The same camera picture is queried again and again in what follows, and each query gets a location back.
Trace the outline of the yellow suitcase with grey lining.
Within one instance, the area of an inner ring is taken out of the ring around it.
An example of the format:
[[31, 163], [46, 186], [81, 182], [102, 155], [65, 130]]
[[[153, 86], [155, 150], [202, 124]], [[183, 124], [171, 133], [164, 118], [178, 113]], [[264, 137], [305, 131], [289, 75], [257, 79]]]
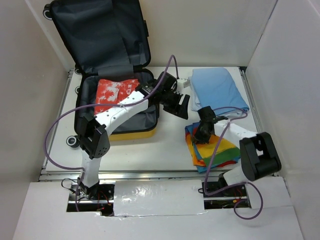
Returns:
[[51, 20], [82, 76], [76, 89], [74, 129], [81, 117], [97, 115], [113, 104], [96, 104], [100, 79], [139, 84], [154, 80], [148, 28], [137, 0], [54, 0], [43, 16]]

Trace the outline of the light blue shirt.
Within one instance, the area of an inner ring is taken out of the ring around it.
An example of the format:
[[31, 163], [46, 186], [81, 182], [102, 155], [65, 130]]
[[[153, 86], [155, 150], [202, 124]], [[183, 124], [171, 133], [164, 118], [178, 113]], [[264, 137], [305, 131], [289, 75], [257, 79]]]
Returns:
[[196, 68], [189, 80], [192, 111], [210, 106], [217, 116], [240, 116], [241, 112], [249, 112], [250, 107], [226, 68]]

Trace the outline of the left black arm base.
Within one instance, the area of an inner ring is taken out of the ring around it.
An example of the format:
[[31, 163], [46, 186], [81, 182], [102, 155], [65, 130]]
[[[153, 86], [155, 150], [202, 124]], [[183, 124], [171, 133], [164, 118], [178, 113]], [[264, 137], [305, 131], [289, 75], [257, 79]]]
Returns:
[[61, 187], [68, 190], [68, 213], [97, 212], [105, 217], [114, 216], [115, 184], [99, 184], [91, 193], [86, 194], [75, 180], [64, 178]]

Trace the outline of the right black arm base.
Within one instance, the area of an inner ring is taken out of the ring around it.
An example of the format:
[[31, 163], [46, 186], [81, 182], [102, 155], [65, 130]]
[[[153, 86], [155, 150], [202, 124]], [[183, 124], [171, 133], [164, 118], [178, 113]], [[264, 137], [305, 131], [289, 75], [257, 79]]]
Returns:
[[216, 181], [208, 181], [206, 184], [206, 191], [208, 193], [218, 192], [214, 195], [208, 195], [204, 192], [205, 182], [201, 183], [201, 188], [197, 191], [203, 196], [203, 203], [205, 210], [213, 209], [232, 209], [236, 203], [237, 208], [249, 208], [250, 202], [247, 197], [247, 190], [244, 184], [233, 186], [231, 188], [222, 190], [227, 186], [227, 183], [219, 176]]

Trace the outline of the red white patterned cloth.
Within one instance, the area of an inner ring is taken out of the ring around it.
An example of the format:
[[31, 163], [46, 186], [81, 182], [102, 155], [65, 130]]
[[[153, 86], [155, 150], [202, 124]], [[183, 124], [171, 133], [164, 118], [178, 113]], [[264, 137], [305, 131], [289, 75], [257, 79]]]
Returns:
[[118, 104], [127, 98], [139, 85], [139, 80], [127, 79], [122, 82], [114, 82], [108, 79], [100, 79], [96, 91], [96, 104]]

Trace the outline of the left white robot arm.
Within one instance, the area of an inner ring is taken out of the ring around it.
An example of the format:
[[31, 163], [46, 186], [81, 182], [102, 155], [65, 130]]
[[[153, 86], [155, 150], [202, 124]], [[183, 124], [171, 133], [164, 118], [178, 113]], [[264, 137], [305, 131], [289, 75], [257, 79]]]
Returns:
[[102, 113], [81, 117], [77, 135], [82, 150], [81, 175], [77, 180], [81, 194], [88, 200], [99, 193], [99, 170], [102, 157], [110, 149], [110, 135], [121, 124], [151, 105], [181, 119], [188, 119], [190, 95], [175, 91], [176, 78], [162, 72], [157, 80], [141, 83], [120, 103]]

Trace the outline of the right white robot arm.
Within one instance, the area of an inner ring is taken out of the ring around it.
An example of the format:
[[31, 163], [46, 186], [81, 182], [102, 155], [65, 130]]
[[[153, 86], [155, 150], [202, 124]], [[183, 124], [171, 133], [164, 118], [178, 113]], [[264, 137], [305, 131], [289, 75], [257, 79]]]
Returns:
[[[213, 196], [220, 193], [223, 196], [230, 196], [237, 186], [251, 185], [252, 182], [282, 169], [281, 160], [269, 133], [257, 133], [233, 123], [248, 115], [244, 110], [239, 110], [242, 111], [242, 115], [234, 118], [217, 116], [210, 106], [205, 106], [197, 111], [200, 121], [194, 134], [195, 141], [200, 144], [208, 144], [211, 136], [218, 137], [205, 173], [202, 187], [204, 195]], [[222, 140], [227, 140], [239, 148], [240, 165], [222, 173], [218, 179], [218, 190], [209, 191], [210, 170]]]

